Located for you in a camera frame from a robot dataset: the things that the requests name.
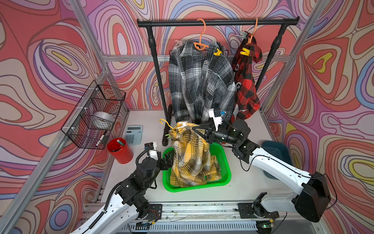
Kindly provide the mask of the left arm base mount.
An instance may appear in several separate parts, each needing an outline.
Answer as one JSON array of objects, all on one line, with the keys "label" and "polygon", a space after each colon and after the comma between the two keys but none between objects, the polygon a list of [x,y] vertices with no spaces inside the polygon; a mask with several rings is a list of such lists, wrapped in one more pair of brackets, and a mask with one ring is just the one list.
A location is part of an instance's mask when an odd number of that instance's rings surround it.
[{"label": "left arm base mount", "polygon": [[158,221],[162,217],[163,205],[160,203],[150,204],[148,207],[142,209],[137,219],[139,220],[154,220]]}]

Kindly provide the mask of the white plastic clothespin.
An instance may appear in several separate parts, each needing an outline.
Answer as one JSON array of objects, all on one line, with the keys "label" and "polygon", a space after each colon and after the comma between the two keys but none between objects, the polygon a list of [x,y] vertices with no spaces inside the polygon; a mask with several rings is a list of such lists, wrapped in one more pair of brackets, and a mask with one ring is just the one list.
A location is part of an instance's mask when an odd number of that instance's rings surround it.
[{"label": "white plastic clothespin", "polygon": [[176,129],[187,127],[188,123],[189,123],[188,121],[180,121],[180,122],[177,123]]}]

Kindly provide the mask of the yellow plaid long-sleeve shirt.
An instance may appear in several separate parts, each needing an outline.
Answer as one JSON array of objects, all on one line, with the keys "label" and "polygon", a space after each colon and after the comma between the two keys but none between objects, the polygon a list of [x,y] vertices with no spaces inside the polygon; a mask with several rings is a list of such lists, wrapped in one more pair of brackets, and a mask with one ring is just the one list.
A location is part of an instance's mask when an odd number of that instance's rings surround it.
[{"label": "yellow plaid long-sleeve shirt", "polygon": [[205,185],[209,181],[222,178],[220,164],[216,156],[210,153],[210,145],[187,127],[170,130],[174,158],[170,183],[176,187]]}]

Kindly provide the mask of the yellow plastic hanger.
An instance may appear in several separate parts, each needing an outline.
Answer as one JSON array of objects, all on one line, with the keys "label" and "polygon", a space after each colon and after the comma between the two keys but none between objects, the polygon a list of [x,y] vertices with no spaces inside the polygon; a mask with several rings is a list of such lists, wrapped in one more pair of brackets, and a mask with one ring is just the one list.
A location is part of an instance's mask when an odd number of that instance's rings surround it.
[{"label": "yellow plastic hanger", "polygon": [[167,127],[169,127],[171,130],[176,130],[176,127],[172,127],[172,126],[169,124],[169,122],[168,122],[167,120],[165,120],[165,119],[160,119],[159,122],[160,122],[161,124],[165,124],[165,125],[166,125]]}]

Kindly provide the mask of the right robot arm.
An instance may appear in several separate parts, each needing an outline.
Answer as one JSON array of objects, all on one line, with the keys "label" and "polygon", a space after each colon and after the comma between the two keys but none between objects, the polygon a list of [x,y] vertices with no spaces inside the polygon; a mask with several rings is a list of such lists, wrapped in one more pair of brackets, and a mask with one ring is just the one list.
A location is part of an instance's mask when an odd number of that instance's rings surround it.
[{"label": "right robot arm", "polygon": [[192,130],[207,143],[227,143],[236,158],[256,166],[287,185],[289,194],[262,192],[251,205],[251,212],[262,218],[272,212],[298,213],[311,222],[319,222],[331,201],[326,175],[311,174],[276,158],[247,137],[250,128],[244,120],[235,120],[228,129],[202,124]]}]

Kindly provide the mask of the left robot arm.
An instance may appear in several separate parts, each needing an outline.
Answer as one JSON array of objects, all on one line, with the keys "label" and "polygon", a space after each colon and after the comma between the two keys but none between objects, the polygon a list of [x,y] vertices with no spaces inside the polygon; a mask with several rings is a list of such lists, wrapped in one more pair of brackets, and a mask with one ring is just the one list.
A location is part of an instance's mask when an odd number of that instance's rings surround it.
[{"label": "left robot arm", "polygon": [[115,234],[136,220],[151,226],[161,219],[162,205],[151,205],[145,198],[148,189],[156,189],[156,178],[161,171],[173,166],[174,152],[165,156],[153,146],[145,149],[135,161],[135,171],[110,191],[105,204],[74,234]]}]

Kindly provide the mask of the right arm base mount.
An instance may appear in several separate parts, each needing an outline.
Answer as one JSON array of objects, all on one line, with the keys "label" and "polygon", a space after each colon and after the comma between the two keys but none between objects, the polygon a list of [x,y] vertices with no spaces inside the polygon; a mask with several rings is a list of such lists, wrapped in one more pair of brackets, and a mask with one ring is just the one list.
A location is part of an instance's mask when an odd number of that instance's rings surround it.
[{"label": "right arm base mount", "polygon": [[268,212],[260,203],[238,203],[238,208],[235,209],[239,212],[240,217],[243,219],[277,219],[279,218],[278,212]]}]

